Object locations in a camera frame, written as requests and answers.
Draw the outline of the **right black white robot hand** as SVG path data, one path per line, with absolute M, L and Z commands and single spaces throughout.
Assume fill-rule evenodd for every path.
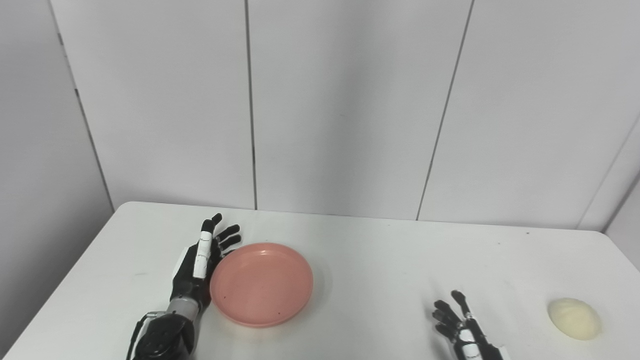
M 458 290 L 450 292 L 460 307 L 461 316 L 445 300 L 436 300 L 435 310 L 431 313 L 435 319 L 435 331 L 450 342 L 456 360 L 510 360 L 506 347 L 495 346 L 482 330 L 472 312 L 466 295 Z

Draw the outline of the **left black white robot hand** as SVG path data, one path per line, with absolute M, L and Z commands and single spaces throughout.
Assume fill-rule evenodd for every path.
M 222 259 L 233 252 L 231 247 L 242 241 L 241 227 L 238 224 L 230 225 L 216 233 L 216 227 L 222 219 L 222 214 L 217 213 L 203 221 L 199 239 L 188 247 L 173 276 L 170 301 L 190 299 L 195 301 L 201 310 L 209 305 L 213 272 Z

